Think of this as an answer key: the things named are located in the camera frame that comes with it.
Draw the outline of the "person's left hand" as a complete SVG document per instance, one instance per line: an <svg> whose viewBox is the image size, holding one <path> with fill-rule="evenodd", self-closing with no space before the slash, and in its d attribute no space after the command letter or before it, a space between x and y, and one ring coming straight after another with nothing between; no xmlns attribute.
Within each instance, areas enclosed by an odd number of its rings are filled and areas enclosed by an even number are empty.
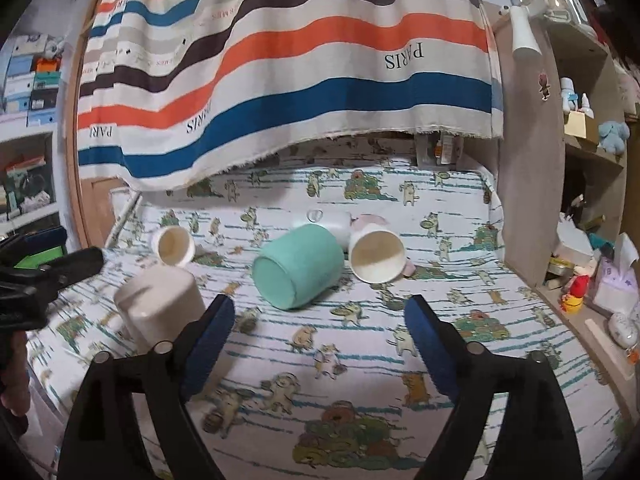
<svg viewBox="0 0 640 480"><path fill-rule="evenodd" d="M30 408L26 342L25 332L12 335L12 356L1 374L1 381L6 386L1 395L2 405L16 417L26 415Z"/></svg>

